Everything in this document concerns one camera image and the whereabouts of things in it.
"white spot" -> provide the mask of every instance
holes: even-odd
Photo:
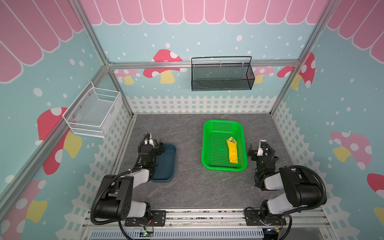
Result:
[[[362,162],[358,162],[358,167],[359,167],[361,170],[365,170],[365,164],[362,163]]]
[[[372,147],[371,146],[366,146],[365,147],[365,152],[368,154],[372,154]]]
[[[340,139],[336,138],[335,140],[333,140],[335,143],[337,143],[338,145],[341,145],[341,141]]]
[[[8,220],[2,221],[1,224],[0,224],[1,233],[4,234],[8,230],[10,225],[11,225],[10,221],[8,221]]]
[[[39,184],[37,184],[37,187],[38,187],[39,189],[43,189],[43,188],[45,187],[46,184],[47,184],[47,181],[46,181],[46,180],[41,180],[41,181],[39,182]]]
[[[43,91],[40,88],[34,88],[33,94],[38,96],[38,97],[41,97],[43,95]]]
[[[63,158],[63,149],[60,149],[55,154],[55,160],[58,163],[61,163],[61,159]]]
[[[27,203],[28,203],[27,199],[22,198],[22,199],[20,199],[19,201],[17,201],[15,207],[16,207],[17,209],[22,209],[23,207],[26,206]]]
[[[59,116],[61,114],[61,108],[52,108],[51,113],[55,116]]]
[[[351,134],[349,132],[341,132],[343,137],[349,137]]]
[[[307,71],[307,65],[303,65],[303,67],[301,68],[301,72],[302,73],[305,73],[305,71]]]
[[[6,182],[6,183],[10,183],[10,182],[13,180],[14,177],[15,177],[15,176],[13,176],[13,175],[8,175],[8,176],[5,178],[5,182]]]
[[[351,150],[356,152],[357,150],[359,150],[359,146],[356,143],[352,143]]]
[[[177,58],[178,57],[178,55],[176,53],[174,53],[174,52],[170,52],[169,55],[172,58]]]

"black mesh basket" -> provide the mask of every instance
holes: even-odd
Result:
[[[192,58],[192,91],[251,90],[250,56]]]

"black mounting plate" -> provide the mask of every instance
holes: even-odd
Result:
[[[259,212],[258,210],[253,210],[253,209],[248,209],[245,211],[245,222],[247,223],[247,226],[269,227],[260,221],[260,216],[258,212]],[[280,225],[280,220],[283,226],[287,225],[287,222],[285,221],[285,218],[282,215],[276,215],[275,224],[272,224],[272,225],[277,225],[277,226]]]
[[[154,227],[164,227],[166,222],[167,211],[151,211],[154,216],[153,226]],[[141,227],[140,224],[135,222],[133,219],[125,220],[124,226],[126,227]]]

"yellow pouch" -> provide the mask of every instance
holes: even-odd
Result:
[[[237,161],[237,142],[233,137],[227,139],[227,145],[229,150],[229,161],[231,163],[238,163]]]

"gray marble surface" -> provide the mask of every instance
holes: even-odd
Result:
[[[266,139],[280,158],[277,169],[292,165],[288,152],[269,114],[154,114],[138,115],[126,149],[120,172],[133,167],[137,146],[147,132],[158,141],[176,146],[174,178],[168,183],[147,182],[133,189],[132,200],[149,202],[152,208],[180,207],[259,207],[264,199],[283,193],[261,191],[254,182],[256,162],[248,157],[243,172],[206,169],[201,163],[203,126],[207,120],[239,122],[244,129],[245,145],[255,148]]]

